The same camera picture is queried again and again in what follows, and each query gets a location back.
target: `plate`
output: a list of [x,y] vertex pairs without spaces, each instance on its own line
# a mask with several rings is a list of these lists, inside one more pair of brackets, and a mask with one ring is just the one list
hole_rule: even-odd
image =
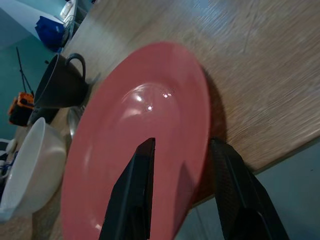
[[98,240],[114,184],[155,138],[151,240],[171,240],[191,207],[210,128],[207,82],[183,46],[160,42],[121,62],[86,107],[63,179],[64,239]]

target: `dark gray mug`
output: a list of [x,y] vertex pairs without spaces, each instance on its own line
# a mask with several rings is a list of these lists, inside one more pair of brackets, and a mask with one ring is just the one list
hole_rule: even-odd
[[[82,75],[70,63],[78,59],[82,64]],[[88,92],[85,59],[78,53],[65,58],[53,57],[35,92],[34,105],[42,108],[67,108],[80,105]]]

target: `table surface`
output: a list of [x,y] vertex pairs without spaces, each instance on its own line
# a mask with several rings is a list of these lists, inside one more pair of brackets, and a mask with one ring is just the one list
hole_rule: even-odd
[[[97,0],[63,55],[83,55],[92,96],[136,49],[183,44],[207,74],[211,135],[260,171],[320,133],[319,12],[312,0]],[[63,134],[67,111],[52,123]],[[214,193],[206,164],[195,203]]]

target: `mug handle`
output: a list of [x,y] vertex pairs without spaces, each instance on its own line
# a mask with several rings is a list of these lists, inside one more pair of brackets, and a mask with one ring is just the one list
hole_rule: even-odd
[[82,80],[86,81],[86,62],[83,56],[79,53],[72,53],[70,56],[67,57],[65,60],[65,66],[68,66],[72,59],[78,59],[82,64]]

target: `white bowl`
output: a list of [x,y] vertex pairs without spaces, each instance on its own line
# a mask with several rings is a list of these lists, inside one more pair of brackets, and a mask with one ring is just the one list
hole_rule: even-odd
[[0,222],[41,209],[61,181],[67,157],[63,137],[39,118],[25,137],[8,176]]

